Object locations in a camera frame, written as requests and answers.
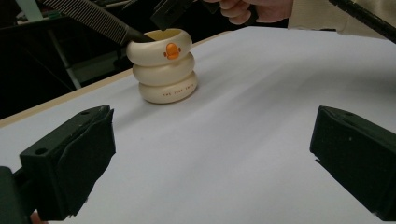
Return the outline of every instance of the ribbed container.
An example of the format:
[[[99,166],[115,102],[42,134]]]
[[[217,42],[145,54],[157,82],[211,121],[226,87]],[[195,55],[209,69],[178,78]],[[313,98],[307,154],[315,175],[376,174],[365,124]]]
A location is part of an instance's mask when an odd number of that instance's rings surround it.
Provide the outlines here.
[[[190,53],[190,35],[180,29],[146,33],[153,42],[130,42],[126,54],[134,63],[143,99],[154,104],[169,104],[191,95],[198,86]]]

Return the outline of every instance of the screw hole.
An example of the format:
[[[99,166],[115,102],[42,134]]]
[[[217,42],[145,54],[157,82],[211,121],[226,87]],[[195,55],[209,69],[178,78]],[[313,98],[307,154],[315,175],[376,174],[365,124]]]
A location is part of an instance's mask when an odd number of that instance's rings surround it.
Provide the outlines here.
[[[38,150],[35,151],[36,155],[43,155],[44,153],[48,152],[48,149],[46,148],[40,148]]]

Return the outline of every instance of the orange duck logo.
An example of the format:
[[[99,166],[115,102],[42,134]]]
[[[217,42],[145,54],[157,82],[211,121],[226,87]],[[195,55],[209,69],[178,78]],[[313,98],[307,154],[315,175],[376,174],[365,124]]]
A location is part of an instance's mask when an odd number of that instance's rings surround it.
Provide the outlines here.
[[[181,48],[174,43],[169,43],[166,45],[166,52],[163,53],[163,56],[169,60],[174,60],[178,58],[180,52]]]

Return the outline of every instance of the beige sleeve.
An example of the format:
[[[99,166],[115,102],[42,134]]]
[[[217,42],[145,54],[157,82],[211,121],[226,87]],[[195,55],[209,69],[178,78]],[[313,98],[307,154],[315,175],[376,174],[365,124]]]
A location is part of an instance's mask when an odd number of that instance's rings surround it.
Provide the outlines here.
[[[356,3],[396,26],[396,0],[355,0]],[[328,0],[294,0],[290,29],[334,29],[343,35],[382,37]]]

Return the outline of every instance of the white tabletop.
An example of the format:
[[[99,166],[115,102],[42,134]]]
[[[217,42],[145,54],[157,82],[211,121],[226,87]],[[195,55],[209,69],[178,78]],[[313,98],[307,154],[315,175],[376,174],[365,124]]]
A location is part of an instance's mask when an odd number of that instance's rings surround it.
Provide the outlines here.
[[[110,105],[117,153],[64,223],[382,223],[315,162],[320,105],[396,131],[396,45],[250,27],[191,50],[198,90],[170,105],[133,76],[1,128],[0,164],[77,112]]]

